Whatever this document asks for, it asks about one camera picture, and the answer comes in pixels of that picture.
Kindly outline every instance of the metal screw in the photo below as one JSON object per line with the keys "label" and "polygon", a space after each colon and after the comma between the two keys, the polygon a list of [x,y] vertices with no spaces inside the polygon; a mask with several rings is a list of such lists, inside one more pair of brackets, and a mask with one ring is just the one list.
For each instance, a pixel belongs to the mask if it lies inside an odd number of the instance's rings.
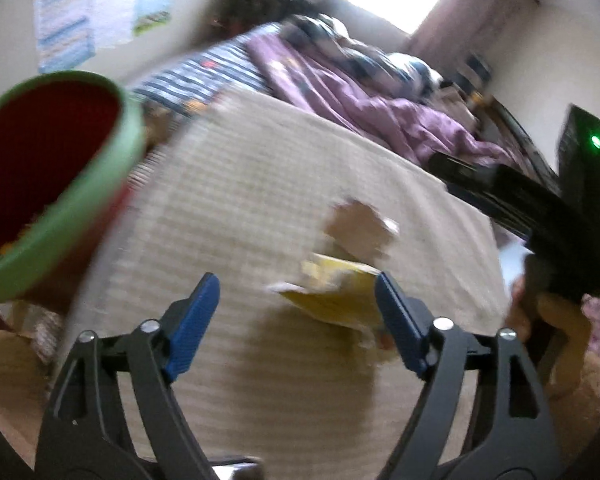
{"label": "metal screw", "polygon": [[78,341],[81,343],[90,343],[96,339],[96,333],[93,330],[85,330],[78,336]]}
{"label": "metal screw", "polygon": [[448,317],[437,317],[433,320],[433,326],[438,330],[451,330],[454,327],[454,322]]}
{"label": "metal screw", "polygon": [[513,341],[518,337],[518,334],[516,334],[516,331],[512,328],[503,328],[498,332],[498,335],[507,341]]}
{"label": "metal screw", "polygon": [[152,332],[160,330],[160,323],[158,323],[155,319],[148,319],[142,323],[142,325],[140,325],[140,330],[146,334],[151,334]]}

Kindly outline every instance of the green led light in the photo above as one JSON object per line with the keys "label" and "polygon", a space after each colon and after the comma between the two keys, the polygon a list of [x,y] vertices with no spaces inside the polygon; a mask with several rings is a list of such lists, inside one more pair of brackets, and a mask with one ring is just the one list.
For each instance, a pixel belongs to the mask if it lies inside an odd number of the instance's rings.
{"label": "green led light", "polygon": [[591,136],[591,142],[593,143],[593,145],[600,150],[600,137],[594,135]]}

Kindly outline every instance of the blue gripper pad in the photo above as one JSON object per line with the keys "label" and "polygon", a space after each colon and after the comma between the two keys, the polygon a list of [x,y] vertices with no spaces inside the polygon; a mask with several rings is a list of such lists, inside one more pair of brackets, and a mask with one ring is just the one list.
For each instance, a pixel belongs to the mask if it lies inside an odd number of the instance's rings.
{"label": "blue gripper pad", "polygon": [[406,297],[385,272],[376,278],[375,295],[384,325],[394,338],[404,366],[422,377],[429,368],[426,356],[433,314],[422,301]]}
{"label": "blue gripper pad", "polygon": [[162,370],[173,382],[189,370],[202,336],[220,301],[220,281],[206,273],[186,300],[178,300],[160,318],[162,330],[169,340],[169,359]]}

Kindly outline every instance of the green rim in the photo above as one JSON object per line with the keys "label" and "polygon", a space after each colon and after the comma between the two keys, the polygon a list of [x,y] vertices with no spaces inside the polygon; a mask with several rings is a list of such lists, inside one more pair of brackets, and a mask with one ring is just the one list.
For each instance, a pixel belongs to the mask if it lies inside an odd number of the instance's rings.
{"label": "green rim", "polygon": [[109,139],[11,250],[0,256],[0,301],[19,298],[66,256],[110,203],[144,150],[142,117],[137,101],[104,76],[67,71],[29,79],[0,97],[0,108],[13,98],[56,81],[83,81],[102,86],[120,102]]}

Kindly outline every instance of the striped fabric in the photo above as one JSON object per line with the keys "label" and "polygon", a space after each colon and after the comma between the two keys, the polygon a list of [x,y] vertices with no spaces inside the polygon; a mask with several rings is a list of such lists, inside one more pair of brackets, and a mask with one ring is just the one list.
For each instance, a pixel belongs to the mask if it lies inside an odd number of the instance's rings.
{"label": "striped fabric", "polygon": [[208,104],[227,84],[239,82],[270,94],[271,90],[251,62],[245,43],[257,34],[275,32],[277,23],[266,23],[208,50],[197,52],[168,70],[163,70],[134,89],[141,99],[155,101],[191,117],[198,111],[192,104]]}

